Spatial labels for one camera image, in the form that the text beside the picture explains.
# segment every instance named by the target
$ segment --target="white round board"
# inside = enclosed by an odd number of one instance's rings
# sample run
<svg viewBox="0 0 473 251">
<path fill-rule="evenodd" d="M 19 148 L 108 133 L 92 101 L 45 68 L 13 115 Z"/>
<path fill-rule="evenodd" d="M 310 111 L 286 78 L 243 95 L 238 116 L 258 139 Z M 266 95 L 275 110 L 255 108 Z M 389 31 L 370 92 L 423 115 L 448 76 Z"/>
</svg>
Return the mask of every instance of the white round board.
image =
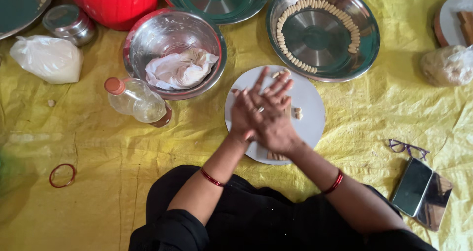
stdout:
<svg viewBox="0 0 473 251">
<path fill-rule="evenodd" d="M 227 101 L 225 102 L 225 123 L 230 131 L 232 126 L 230 111 L 235 98 L 232 89 L 243 90 L 246 87 L 252 87 L 259 77 L 264 66 L 253 68 L 242 74 L 232 85 L 228 92 Z M 263 81 L 262 90 L 274 82 L 271 75 L 275 72 L 283 70 L 285 67 L 279 65 L 269 65 L 270 71 Z M 299 74 L 292 73 L 289 77 L 294 80 L 291 90 L 287 95 L 291 96 L 291 122 L 299 134 L 309 146 L 315 148 L 322 137 L 323 127 L 325 126 L 325 109 L 323 107 L 322 98 L 317 92 L 314 85 L 306 78 Z M 297 120 L 294 114 L 294 108 L 302 109 L 302 119 Z M 245 153 L 255 161 L 271 165 L 286 165 L 291 161 L 276 161 L 267 159 L 268 150 L 257 142 L 252 142 Z"/>
<path fill-rule="evenodd" d="M 473 12 L 473 0 L 447 0 L 440 11 L 440 27 L 449 45 L 467 47 L 457 16 L 460 11 Z"/>
</svg>

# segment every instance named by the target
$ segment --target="maroon bangle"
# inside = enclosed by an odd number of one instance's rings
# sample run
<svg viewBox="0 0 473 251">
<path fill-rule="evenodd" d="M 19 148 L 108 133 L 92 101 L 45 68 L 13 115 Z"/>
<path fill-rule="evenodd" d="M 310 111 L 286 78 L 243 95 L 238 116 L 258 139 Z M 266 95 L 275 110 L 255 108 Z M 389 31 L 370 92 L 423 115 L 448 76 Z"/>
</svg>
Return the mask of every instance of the maroon bangle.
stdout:
<svg viewBox="0 0 473 251">
<path fill-rule="evenodd" d="M 54 183 L 52 182 L 52 175 L 56 172 L 56 169 L 59 169 L 59 167 L 61 167 L 61 166 L 69 166 L 69 167 L 71 167 L 71 168 L 72 168 L 72 177 L 70 178 L 70 181 L 69 181 L 67 184 L 62 185 L 62 186 L 57 186 L 56 184 L 54 184 Z M 52 172 L 49 174 L 49 183 L 52 185 L 52 187 L 63 188 L 63 187 L 68 186 L 72 181 L 74 181 L 74 178 L 75 178 L 75 177 L 76 177 L 76 168 L 74 168 L 74 166 L 71 165 L 71 164 L 65 163 L 65 164 L 58 165 L 55 169 L 52 170 Z"/>
<path fill-rule="evenodd" d="M 207 172 L 205 172 L 203 167 L 201 167 L 201 173 L 202 173 L 202 175 L 205 176 L 205 178 L 207 178 L 207 180 L 209 180 L 214 185 L 221 186 L 221 187 L 225 186 L 225 184 L 222 184 L 221 182 L 218 182 L 216 179 L 212 178 Z"/>
<path fill-rule="evenodd" d="M 341 171 L 341 169 L 338 169 L 337 180 L 335 180 L 332 187 L 330 187 L 330 188 L 328 188 L 328 190 L 324 191 L 323 194 L 326 195 L 326 194 L 329 194 L 329 193 L 333 192 L 338 187 L 338 185 L 341 183 L 342 179 L 343 179 L 343 172 Z"/>
</svg>

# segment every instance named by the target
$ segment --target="red container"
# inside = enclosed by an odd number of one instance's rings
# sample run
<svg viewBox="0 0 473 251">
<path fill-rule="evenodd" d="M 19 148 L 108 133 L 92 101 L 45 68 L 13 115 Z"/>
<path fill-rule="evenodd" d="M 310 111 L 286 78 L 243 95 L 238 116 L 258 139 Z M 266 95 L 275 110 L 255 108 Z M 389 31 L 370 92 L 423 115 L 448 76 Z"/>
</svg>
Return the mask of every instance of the red container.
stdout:
<svg viewBox="0 0 473 251">
<path fill-rule="evenodd" d="M 157 0 L 74 0 L 92 19 L 111 29 L 127 31 L 154 11 Z"/>
</svg>

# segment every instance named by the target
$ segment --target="black dress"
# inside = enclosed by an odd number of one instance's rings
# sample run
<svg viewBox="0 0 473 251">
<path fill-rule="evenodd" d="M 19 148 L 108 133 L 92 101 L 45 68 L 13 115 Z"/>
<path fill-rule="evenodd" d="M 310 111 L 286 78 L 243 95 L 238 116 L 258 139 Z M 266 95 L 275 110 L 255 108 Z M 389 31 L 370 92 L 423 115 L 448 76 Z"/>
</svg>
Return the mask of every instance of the black dress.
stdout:
<svg viewBox="0 0 473 251">
<path fill-rule="evenodd" d="M 269 187 L 256 189 L 238 175 L 224 187 L 205 227 L 185 210 L 166 211 L 174 195 L 199 169 L 181 165 L 153 184 L 146 201 L 146 225 L 133 232 L 129 250 L 435 250 L 405 230 L 363 238 L 322 194 L 293 203 Z M 369 188 L 399 214 L 378 191 Z"/>
</svg>

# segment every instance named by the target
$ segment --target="red bangle on floor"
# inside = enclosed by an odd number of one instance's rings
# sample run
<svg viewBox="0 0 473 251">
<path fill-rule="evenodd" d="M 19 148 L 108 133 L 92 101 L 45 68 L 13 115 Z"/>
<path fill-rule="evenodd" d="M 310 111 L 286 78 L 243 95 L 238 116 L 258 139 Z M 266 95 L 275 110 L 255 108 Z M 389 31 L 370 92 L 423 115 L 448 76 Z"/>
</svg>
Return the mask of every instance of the red bangle on floor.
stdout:
<svg viewBox="0 0 473 251">
<path fill-rule="evenodd" d="M 209 180 L 211 183 L 213 183 L 214 185 L 216 186 L 221 186 L 221 187 L 224 187 L 225 184 L 222 184 L 221 182 L 218 182 L 216 179 L 212 178 L 205 170 L 203 167 L 201 167 L 201 173 L 202 175 L 205 176 L 205 178 L 207 178 L 207 180 Z"/>
<path fill-rule="evenodd" d="M 343 172 L 341 171 L 341 169 L 338 169 L 338 176 L 337 176 L 337 180 L 335 180 L 334 184 L 332 185 L 332 187 L 328 188 L 328 190 L 324 191 L 323 194 L 326 195 L 328 193 L 331 193 L 333 192 L 337 187 L 338 185 L 341 183 L 341 180 L 343 179 Z"/>
</svg>

